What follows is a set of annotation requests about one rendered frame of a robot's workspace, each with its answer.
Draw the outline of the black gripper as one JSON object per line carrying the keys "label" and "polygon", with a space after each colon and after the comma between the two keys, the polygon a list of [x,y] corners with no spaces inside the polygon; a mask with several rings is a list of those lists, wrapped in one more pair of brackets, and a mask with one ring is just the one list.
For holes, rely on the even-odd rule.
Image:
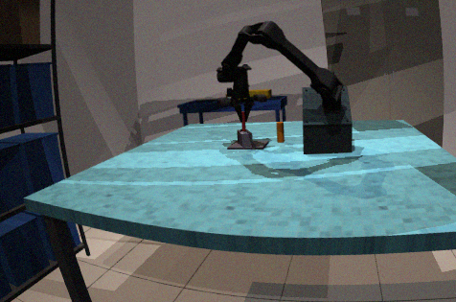
{"label": "black gripper", "polygon": [[[266,102],[266,97],[264,95],[254,94],[254,96],[250,97],[249,95],[249,84],[248,81],[246,82],[234,82],[234,93],[235,96],[233,99],[228,97],[222,97],[217,99],[217,105],[230,105],[232,106],[236,112],[238,113],[239,119],[242,122],[242,113],[241,113],[241,105],[239,103],[244,103],[244,113],[245,113],[245,122],[247,122],[250,110],[254,104],[254,101],[259,102]],[[243,99],[246,98],[246,99]]]}

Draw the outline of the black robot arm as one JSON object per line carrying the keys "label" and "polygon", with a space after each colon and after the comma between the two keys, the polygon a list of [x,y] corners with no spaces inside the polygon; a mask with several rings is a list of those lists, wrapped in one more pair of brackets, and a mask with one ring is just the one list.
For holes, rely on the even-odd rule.
{"label": "black robot arm", "polygon": [[242,62],[241,53],[248,41],[282,53],[310,78],[310,87],[319,93],[322,98],[323,112],[341,113],[341,90],[344,84],[330,70],[317,66],[296,46],[288,42],[283,30],[272,21],[244,26],[238,32],[237,40],[231,52],[221,62],[222,68],[217,68],[217,80],[219,82],[248,81],[247,70],[251,70],[251,68],[247,64],[238,67]]}

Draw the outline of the orange cylinder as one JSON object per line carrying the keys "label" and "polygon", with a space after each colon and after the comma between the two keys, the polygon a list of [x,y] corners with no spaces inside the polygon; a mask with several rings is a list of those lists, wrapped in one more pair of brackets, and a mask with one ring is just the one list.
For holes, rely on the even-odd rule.
{"label": "orange cylinder", "polygon": [[284,133],[284,122],[277,122],[277,142],[283,143],[285,141],[285,133]]}

